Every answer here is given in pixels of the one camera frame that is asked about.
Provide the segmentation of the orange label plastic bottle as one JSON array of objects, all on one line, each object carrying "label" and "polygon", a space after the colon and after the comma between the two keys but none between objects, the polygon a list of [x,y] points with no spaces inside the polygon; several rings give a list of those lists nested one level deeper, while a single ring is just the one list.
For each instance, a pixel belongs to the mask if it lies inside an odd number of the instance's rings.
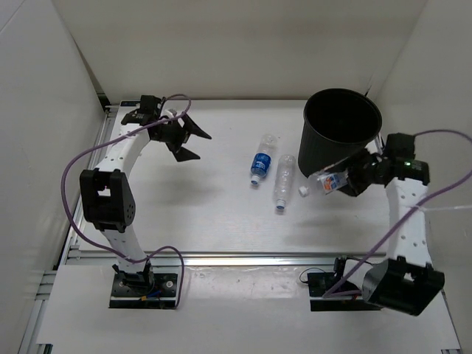
[{"label": "orange label plastic bottle", "polygon": [[347,177],[347,171],[313,173],[308,177],[305,185],[298,188],[298,193],[303,198],[310,195],[328,195],[347,186]]}]

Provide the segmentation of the blue label plastic bottle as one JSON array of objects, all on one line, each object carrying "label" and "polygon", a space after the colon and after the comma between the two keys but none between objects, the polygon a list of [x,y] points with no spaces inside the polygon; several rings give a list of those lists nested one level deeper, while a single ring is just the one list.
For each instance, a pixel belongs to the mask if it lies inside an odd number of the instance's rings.
[{"label": "blue label plastic bottle", "polygon": [[276,136],[271,134],[262,136],[250,167],[250,182],[254,187],[258,187],[260,182],[267,176],[276,147]]}]

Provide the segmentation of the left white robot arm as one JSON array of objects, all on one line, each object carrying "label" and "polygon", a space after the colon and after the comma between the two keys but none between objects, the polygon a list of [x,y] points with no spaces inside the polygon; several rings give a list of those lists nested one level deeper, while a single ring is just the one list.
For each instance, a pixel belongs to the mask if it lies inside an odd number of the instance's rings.
[{"label": "left white robot arm", "polygon": [[120,123],[119,135],[124,139],[114,143],[104,159],[92,170],[80,174],[80,193],[86,221],[119,253],[115,272],[124,285],[138,295],[149,294],[155,285],[150,261],[143,261],[145,252],[137,240],[132,223],[136,216],[136,203],[128,177],[140,153],[151,141],[163,142],[177,162],[199,159],[200,156],[183,147],[190,136],[203,139],[211,136],[185,114],[178,121],[169,121],[175,111],[145,113],[135,109]]}]

